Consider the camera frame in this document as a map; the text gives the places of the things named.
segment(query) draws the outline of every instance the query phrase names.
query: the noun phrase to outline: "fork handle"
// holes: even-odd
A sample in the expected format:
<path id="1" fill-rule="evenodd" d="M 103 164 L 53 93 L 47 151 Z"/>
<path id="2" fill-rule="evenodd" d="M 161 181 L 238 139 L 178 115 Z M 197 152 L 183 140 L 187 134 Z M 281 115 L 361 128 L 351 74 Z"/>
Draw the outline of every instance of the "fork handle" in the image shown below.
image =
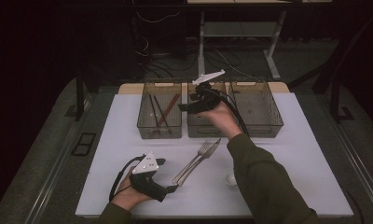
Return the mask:
<path id="1" fill-rule="evenodd" d="M 186 181 L 187 177 L 192 173 L 192 171 L 202 162 L 203 160 L 199 159 L 193 165 L 181 176 L 181 178 L 178 180 L 177 184 L 178 186 L 183 186 L 184 182 Z"/>
<path id="2" fill-rule="evenodd" d="M 174 178 L 174 180 L 172 181 L 173 184 L 177 184 L 178 180 L 181 178 L 181 176 L 187 171 L 187 169 L 190 168 L 190 166 L 192 165 L 192 163 L 198 158 L 198 156 L 196 156 L 195 158 L 193 158 L 192 161 L 190 161 L 186 167 L 184 167 L 184 169 Z"/>

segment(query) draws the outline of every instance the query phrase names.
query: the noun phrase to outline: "dark background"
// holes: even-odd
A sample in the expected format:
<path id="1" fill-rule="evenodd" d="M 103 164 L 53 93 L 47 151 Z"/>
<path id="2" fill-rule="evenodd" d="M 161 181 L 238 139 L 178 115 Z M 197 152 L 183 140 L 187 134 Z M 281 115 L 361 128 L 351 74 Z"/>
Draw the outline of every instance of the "dark background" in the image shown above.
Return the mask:
<path id="1" fill-rule="evenodd" d="M 60 92 L 78 71 L 85 75 L 90 91 L 138 80 L 142 73 L 134 53 L 136 34 L 145 32 L 154 44 L 173 49 L 178 56 L 183 54 L 179 46 L 185 36 L 198 36 L 199 12 L 182 12 L 166 24 L 146 26 L 135 23 L 131 11 L 74 10 L 61 5 L 0 1 L 0 201 Z M 268 9 L 249 19 L 264 20 L 260 16 L 277 12 Z M 224 13 L 223 18 L 231 19 L 231 14 Z M 372 15 L 373 1 L 334 1 L 330 7 L 290 9 L 282 38 L 348 40 Z M 347 77 L 343 83 L 373 119 L 373 22 L 339 73 Z"/>

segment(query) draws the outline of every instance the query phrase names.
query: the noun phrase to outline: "fork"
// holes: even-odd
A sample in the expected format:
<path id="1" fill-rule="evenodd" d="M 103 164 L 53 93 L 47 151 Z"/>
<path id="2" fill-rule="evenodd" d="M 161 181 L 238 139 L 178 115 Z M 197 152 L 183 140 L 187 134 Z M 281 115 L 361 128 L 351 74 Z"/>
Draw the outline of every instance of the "fork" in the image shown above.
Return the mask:
<path id="1" fill-rule="evenodd" d="M 178 186 L 183 186 L 184 182 L 186 181 L 187 177 L 192 173 L 192 171 L 205 159 L 209 159 L 215 152 L 216 148 L 218 147 L 219 143 L 221 142 L 221 138 L 216 140 L 216 142 L 207 149 L 206 153 L 204 153 L 193 165 L 181 176 L 181 178 L 178 180 L 177 184 Z"/>
<path id="2" fill-rule="evenodd" d="M 173 184 L 177 184 L 178 180 L 181 178 L 181 176 L 186 172 L 187 169 L 189 169 L 189 167 L 192 165 L 192 163 L 199 157 L 199 156 L 202 156 L 206 151 L 207 149 L 210 147 L 210 142 L 208 140 L 206 140 L 203 145 L 201 145 L 199 151 L 198 151 L 198 155 L 192 159 L 192 161 L 190 161 L 186 167 L 184 167 L 184 169 L 174 178 L 174 180 L 172 181 Z"/>

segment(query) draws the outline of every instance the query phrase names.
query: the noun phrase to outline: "person's left hand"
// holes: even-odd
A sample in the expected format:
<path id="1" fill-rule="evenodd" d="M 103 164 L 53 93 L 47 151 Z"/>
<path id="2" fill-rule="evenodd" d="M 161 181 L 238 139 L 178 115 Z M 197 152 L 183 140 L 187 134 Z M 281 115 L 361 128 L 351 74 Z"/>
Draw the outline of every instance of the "person's left hand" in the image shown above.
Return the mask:
<path id="1" fill-rule="evenodd" d="M 114 203 L 128 211 L 131 211 L 132 208 L 139 203 L 152 200 L 151 197 L 140 193 L 131 186 L 129 176 L 131 175 L 132 169 L 134 169 L 134 167 L 129 170 L 128 174 L 123 178 L 122 182 L 120 182 L 119 187 L 117 188 L 117 194 L 111 201 L 111 203 Z"/>

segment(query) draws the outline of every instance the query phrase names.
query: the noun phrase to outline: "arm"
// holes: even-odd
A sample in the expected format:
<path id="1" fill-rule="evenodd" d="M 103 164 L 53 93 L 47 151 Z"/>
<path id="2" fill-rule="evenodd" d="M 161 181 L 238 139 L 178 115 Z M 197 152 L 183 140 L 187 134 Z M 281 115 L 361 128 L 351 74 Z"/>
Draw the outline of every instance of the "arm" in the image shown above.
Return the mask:
<path id="1" fill-rule="evenodd" d="M 98 223 L 100 224 L 126 224 L 131 221 L 131 210 L 137 204 L 151 200 L 150 197 L 143 193 L 138 192 L 131 186 L 131 181 L 129 176 L 131 175 L 131 170 L 119 184 L 117 194 L 108 203 L 102 214 L 99 217 Z"/>
<path id="2" fill-rule="evenodd" d="M 256 223 L 318 223 L 317 215 L 294 188 L 285 169 L 242 133 L 225 104 L 221 102 L 214 110 L 199 115 L 229 139 L 236 181 Z"/>

